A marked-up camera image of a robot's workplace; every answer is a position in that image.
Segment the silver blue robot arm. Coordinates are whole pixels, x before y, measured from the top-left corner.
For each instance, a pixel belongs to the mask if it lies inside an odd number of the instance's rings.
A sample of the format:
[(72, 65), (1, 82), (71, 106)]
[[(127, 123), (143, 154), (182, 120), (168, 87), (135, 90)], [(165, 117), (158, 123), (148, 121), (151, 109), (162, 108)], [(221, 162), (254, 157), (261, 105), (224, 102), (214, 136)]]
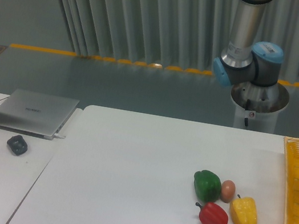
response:
[(237, 0), (227, 46), (213, 60), (231, 88), (233, 126), (273, 133), (290, 95), (279, 80), (299, 79), (299, 0)]

